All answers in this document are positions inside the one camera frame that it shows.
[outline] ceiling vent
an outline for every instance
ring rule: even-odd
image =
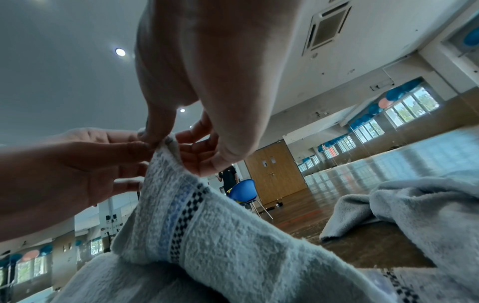
[[[311,20],[303,55],[333,42],[343,29],[350,11],[350,2],[345,2],[327,11],[315,14]]]

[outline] chair leg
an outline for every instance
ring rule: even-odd
[[[256,206],[254,206],[254,201],[253,201],[252,203],[250,203],[250,204],[253,206],[254,210],[256,211],[256,213],[258,214],[258,216],[261,218],[261,215],[259,214],[259,211],[256,209]]]
[[[258,201],[258,203],[261,205],[261,207],[263,207],[264,212],[268,214],[268,216],[271,218],[271,220],[274,220],[273,217],[272,217],[272,216],[269,214],[269,212],[266,210],[266,208],[264,208],[263,203],[261,203],[261,201]]]

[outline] light fixture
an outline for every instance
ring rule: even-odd
[[[116,53],[117,55],[119,55],[120,57],[126,56],[126,52],[125,52],[125,50],[122,49],[122,48],[117,48],[117,49],[115,50],[115,53]]]

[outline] chair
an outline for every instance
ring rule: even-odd
[[[230,194],[228,195],[228,197],[237,201],[243,207],[247,204],[251,204],[254,210],[256,211],[256,213],[258,214],[258,216],[261,218],[261,216],[259,215],[258,209],[256,209],[256,206],[254,206],[254,203],[253,203],[253,202],[258,202],[259,205],[261,205],[264,211],[268,214],[268,216],[271,219],[273,219],[273,217],[268,213],[266,208],[264,208],[263,204],[261,203],[261,200],[257,199],[258,193],[256,191],[256,187],[255,187],[253,179],[243,180],[239,182],[238,184],[236,184],[235,186],[233,186],[233,188],[231,188],[230,190]]]

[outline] pink balloon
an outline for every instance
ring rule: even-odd
[[[28,253],[23,255],[23,258],[21,258],[20,262],[30,261],[32,259],[35,259],[39,255],[40,255],[40,251],[38,250],[29,251]]]
[[[389,101],[388,99],[384,98],[379,101],[378,105],[379,105],[379,108],[385,109],[391,106],[391,104],[393,103],[394,103],[393,101]]]

